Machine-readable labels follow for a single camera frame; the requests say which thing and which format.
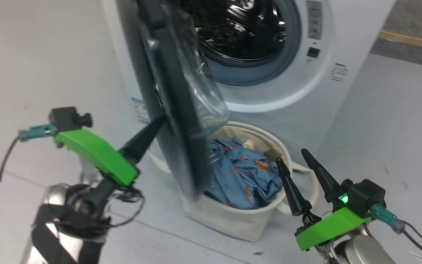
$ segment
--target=basket handle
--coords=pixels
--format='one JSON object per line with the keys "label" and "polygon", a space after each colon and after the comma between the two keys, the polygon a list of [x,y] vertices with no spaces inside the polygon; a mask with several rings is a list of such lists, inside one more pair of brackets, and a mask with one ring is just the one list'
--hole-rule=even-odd
{"label": "basket handle", "polygon": [[[310,179],[310,196],[308,197],[308,201],[315,207],[317,204],[318,196],[320,195],[320,184],[318,183],[317,176],[315,172],[309,168],[306,168],[302,165],[299,165],[295,162],[292,162],[293,171],[298,172],[306,172],[309,179]],[[282,202],[278,205],[278,210],[280,210],[283,214],[292,216],[291,208],[286,203]]]}

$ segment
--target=teal connector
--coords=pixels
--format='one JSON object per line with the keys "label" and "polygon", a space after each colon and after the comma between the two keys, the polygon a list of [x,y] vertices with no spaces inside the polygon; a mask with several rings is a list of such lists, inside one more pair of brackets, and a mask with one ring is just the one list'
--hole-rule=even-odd
{"label": "teal connector", "polygon": [[378,219],[385,224],[388,224],[389,227],[393,229],[393,231],[397,234],[400,234],[405,229],[405,223],[398,220],[397,216],[392,214],[389,210],[387,210],[385,207],[383,207],[380,204],[374,204],[370,208],[370,215]]}
{"label": "teal connector", "polygon": [[36,138],[44,138],[56,135],[56,127],[52,124],[30,127],[29,130],[20,130],[19,139],[24,142]]}

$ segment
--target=transparent plastic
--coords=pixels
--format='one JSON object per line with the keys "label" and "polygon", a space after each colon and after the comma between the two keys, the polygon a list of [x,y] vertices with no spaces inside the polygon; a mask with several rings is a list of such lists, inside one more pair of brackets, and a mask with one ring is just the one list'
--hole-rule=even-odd
{"label": "transparent plastic", "polygon": [[200,127],[210,136],[228,122],[229,110],[201,52],[193,19],[183,10],[170,7],[165,7],[165,10],[171,18],[169,29],[177,45],[177,54],[189,83]]}

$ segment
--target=washing machine door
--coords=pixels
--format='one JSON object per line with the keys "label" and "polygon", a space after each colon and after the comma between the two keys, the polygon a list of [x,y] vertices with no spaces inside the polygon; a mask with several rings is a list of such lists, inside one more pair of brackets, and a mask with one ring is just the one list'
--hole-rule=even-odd
{"label": "washing machine door", "polygon": [[167,116],[157,136],[161,150],[182,194],[196,199],[211,180],[208,136],[228,111],[193,22],[159,0],[117,0],[117,7],[149,117]]}

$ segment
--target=black strap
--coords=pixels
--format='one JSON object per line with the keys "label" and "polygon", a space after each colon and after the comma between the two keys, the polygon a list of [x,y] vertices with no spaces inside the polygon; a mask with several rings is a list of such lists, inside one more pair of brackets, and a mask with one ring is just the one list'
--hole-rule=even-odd
{"label": "black strap", "polygon": [[32,231],[32,244],[48,264],[97,264],[103,243],[84,242],[78,262],[60,244],[58,237],[45,225],[53,219],[62,219],[66,209],[60,205],[43,204],[39,207]]}

